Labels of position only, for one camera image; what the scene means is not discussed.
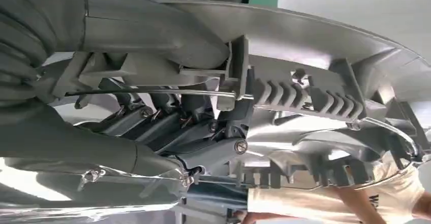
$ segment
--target plastic sheet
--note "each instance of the plastic sheet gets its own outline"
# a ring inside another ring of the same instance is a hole
[[[94,222],[167,210],[191,179],[181,168],[140,176],[92,164],[0,158],[0,223]]]

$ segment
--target metal rod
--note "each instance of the metal rod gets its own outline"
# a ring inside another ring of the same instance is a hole
[[[193,94],[193,95],[213,95],[220,97],[236,98],[234,92],[220,92],[220,91],[205,91],[205,90],[194,90],[194,89],[150,89],[150,88],[124,88],[124,89],[97,89],[97,90],[83,90],[76,92],[67,92],[66,96],[75,96],[83,94],[106,94],[106,93],[173,93],[173,94]],[[245,94],[243,99],[253,100],[252,94]]]
[[[372,123],[374,125],[384,127],[386,129],[391,130],[392,132],[400,135],[403,139],[405,139],[409,143],[410,148],[413,150],[413,152],[412,152],[413,156],[417,156],[419,154],[419,150],[416,147],[415,141],[413,141],[413,139],[410,138],[410,136],[408,136],[403,131],[397,129],[396,127],[394,127],[392,125],[389,125],[389,124],[384,123],[382,121],[376,120],[374,118],[366,117],[366,118],[363,119],[363,121],[367,121],[367,122]]]

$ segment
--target screw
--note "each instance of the screw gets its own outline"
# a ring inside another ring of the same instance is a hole
[[[248,144],[244,139],[240,139],[235,143],[235,151],[237,154],[244,154],[248,149]]]
[[[153,114],[153,111],[152,111],[151,107],[146,106],[141,110],[141,116],[143,118],[147,118],[147,117],[151,116],[152,114]]]
[[[209,124],[209,131],[211,133],[215,133],[217,130],[217,121],[213,120],[210,124]]]

